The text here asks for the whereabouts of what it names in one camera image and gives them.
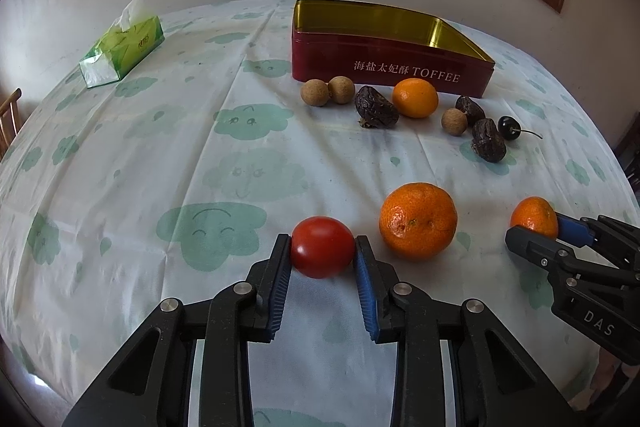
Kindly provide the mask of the small mandarin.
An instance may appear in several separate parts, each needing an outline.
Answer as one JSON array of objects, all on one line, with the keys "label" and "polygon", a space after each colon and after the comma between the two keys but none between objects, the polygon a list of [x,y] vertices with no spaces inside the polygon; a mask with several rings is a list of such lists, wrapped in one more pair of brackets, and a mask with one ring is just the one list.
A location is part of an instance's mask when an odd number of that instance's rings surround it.
[{"label": "small mandarin", "polygon": [[548,239],[559,236],[558,217],[552,206],[542,197],[529,196],[514,208],[510,227],[523,227]]}]

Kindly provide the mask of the dark cherry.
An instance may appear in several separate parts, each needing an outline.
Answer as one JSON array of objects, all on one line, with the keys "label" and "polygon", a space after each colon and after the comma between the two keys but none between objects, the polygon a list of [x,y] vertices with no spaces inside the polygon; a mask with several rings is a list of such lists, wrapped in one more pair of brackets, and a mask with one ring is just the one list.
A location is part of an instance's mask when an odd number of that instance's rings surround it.
[{"label": "dark cherry", "polygon": [[542,136],[532,130],[523,129],[521,124],[511,116],[502,116],[498,120],[497,129],[500,135],[506,141],[514,141],[518,139],[523,133],[536,136],[538,139],[542,139]]}]

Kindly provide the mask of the large orange mandarin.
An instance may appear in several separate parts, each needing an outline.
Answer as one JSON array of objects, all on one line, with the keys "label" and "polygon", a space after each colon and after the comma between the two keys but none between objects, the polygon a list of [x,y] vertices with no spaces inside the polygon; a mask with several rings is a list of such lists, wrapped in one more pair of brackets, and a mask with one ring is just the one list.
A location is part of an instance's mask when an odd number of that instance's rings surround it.
[{"label": "large orange mandarin", "polygon": [[385,245],[404,260],[419,262],[444,251],[457,232],[454,200],[431,183],[407,183],[383,202],[378,229]]}]

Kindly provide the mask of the red tomato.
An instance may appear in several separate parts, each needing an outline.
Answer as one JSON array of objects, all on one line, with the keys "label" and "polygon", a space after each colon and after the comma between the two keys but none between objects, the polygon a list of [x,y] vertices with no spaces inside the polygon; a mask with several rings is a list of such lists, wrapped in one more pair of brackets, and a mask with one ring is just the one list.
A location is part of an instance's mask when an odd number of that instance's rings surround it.
[{"label": "red tomato", "polygon": [[291,263],[306,277],[335,277],[350,265],[355,253],[352,232],[336,219],[310,217],[292,232]]}]

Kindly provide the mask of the large dried date right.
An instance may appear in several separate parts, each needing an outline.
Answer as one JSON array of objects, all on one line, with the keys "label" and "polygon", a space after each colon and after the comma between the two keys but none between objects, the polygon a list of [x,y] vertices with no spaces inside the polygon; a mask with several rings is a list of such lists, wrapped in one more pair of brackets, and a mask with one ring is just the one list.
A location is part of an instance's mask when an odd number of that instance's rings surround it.
[{"label": "large dried date right", "polygon": [[491,118],[480,119],[474,124],[472,150],[488,162],[499,162],[506,156],[506,141]]}]

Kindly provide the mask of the large dried date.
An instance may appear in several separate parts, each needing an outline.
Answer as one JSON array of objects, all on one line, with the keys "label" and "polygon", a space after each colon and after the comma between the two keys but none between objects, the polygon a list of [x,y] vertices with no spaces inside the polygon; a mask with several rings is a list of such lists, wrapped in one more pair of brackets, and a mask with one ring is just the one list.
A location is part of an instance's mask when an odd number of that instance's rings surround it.
[{"label": "large dried date", "polygon": [[362,86],[357,91],[354,104],[360,117],[359,124],[363,128],[393,128],[399,119],[396,107],[370,86]]},{"label": "large dried date", "polygon": [[472,150],[488,162],[499,162],[506,156],[506,141],[491,118],[480,119],[474,124]]}]

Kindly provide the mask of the small dried date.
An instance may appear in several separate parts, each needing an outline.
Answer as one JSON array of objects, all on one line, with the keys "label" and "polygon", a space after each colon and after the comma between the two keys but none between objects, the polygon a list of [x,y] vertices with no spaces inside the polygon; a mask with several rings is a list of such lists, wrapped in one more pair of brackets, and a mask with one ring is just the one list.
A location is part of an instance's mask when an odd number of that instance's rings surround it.
[{"label": "small dried date", "polygon": [[476,124],[477,121],[486,118],[484,109],[482,109],[469,96],[466,96],[466,95],[459,96],[459,98],[456,101],[456,104],[454,104],[454,107],[457,110],[460,110],[460,112],[462,112],[465,115],[469,128],[473,128],[474,124]]}]

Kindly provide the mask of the longan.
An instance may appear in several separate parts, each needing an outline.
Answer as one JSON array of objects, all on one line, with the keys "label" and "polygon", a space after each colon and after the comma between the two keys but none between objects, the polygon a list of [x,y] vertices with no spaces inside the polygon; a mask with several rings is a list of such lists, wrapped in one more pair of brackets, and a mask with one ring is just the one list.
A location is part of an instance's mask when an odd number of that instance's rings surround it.
[{"label": "longan", "polygon": [[330,99],[340,105],[348,104],[355,96],[355,85],[346,76],[335,76],[328,82]]},{"label": "longan", "polygon": [[442,129],[452,136],[462,135],[468,129],[468,117],[462,110],[457,108],[448,108],[442,114]]},{"label": "longan", "polygon": [[300,97],[309,106],[320,107],[329,102],[328,85],[320,79],[311,79],[300,86]]}]

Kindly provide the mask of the cloud print tablecloth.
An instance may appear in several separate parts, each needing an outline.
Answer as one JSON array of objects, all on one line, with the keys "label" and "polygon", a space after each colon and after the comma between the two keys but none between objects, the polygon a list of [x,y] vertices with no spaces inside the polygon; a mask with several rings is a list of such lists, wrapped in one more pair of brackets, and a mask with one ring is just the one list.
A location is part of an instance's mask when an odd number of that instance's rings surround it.
[{"label": "cloud print tablecloth", "polygon": [[[307,106],[292,77],[293,5],[229,2],[165,15],[164,42],[125,80],[64,76],[1,164],[1,336],[42,389],[72,405],[165,298],[196,303],[241,280],[277,236],[312,216],[370,239],[401,280],[445,303],[480,299],[575,410],[613,364],[551,311],[546,272],[506,249],[513,209],[539,196],[566,215],[639,220],[600,131],[525,52],[466,35],[496,62],[490,118],[526,134],[491,164],[438,116],[366,129],[350,105]],[[426,261],[396,257],[378,216],[390,193],[431,183],[457,232]]]}]

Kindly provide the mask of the small orange by tin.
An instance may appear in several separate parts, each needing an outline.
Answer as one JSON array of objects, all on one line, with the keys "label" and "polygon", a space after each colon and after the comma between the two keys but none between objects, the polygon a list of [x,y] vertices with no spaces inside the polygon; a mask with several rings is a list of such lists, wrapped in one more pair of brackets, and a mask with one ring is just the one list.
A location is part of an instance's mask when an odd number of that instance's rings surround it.
[{"label": "small orange by tin", "polygon": [[422,119],[430,117],[435,112],[439,98],[437,91],[428,81],[407,78],[394,87],[392,102],[400,115]]}]

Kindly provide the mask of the large dried date left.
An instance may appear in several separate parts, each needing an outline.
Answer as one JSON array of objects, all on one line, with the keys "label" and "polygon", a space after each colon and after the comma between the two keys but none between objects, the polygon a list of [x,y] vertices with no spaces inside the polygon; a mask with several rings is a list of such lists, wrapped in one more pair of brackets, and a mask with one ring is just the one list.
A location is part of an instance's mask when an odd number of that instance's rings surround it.
[{"label": "large dried date left", "polygon": [[360,117],[359,124],[363,128],[393,128],[399,119],[396,107],[370,86],[362,86],[357,91],[354,104]]}]

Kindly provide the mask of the wooden chair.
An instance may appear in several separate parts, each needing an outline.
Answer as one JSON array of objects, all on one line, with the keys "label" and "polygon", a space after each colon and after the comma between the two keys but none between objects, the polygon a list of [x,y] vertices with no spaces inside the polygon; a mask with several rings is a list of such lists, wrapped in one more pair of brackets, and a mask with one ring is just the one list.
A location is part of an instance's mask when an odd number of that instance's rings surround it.
[{"label": "wooden chair", "polygon": [[18,101],[22,90],[14,90],[0,105],[0,154],[6,156],[12,142],[20,132],[22,118],[18,109]]}]

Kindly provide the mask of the left longan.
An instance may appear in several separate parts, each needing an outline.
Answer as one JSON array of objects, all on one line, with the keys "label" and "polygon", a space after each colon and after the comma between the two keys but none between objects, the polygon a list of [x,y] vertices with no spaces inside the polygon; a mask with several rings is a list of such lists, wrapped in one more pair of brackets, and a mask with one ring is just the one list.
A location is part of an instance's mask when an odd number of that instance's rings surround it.
[{"label": "left longan", "polygon": [[320,79],[311,79],[300,86],[300,97],[309,106],[320,107],[329,102],[328,85]]}]

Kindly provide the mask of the red toffee tin box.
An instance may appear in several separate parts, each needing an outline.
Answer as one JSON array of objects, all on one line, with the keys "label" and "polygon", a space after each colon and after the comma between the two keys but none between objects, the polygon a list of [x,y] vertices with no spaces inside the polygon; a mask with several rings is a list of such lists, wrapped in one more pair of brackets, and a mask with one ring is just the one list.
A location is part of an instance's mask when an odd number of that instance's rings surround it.
[{"label": "red toffee tin box", "polygon": [[346,0],[297,0],[292,76],[346,76],[394,87],[425,80],[438,92],[480,98],[496,62],[446,20],[397,6]]}]

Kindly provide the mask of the green tissue pack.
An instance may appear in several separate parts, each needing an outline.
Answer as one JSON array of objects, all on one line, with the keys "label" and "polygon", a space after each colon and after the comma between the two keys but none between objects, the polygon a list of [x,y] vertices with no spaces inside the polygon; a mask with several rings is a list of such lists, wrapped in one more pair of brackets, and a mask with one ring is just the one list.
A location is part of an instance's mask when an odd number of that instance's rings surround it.
[{"label": "green tissue pack", "polygon": [[86,87],[123,80],[164,40],[157,14],[143,0],[131,0],[79,62]]}]

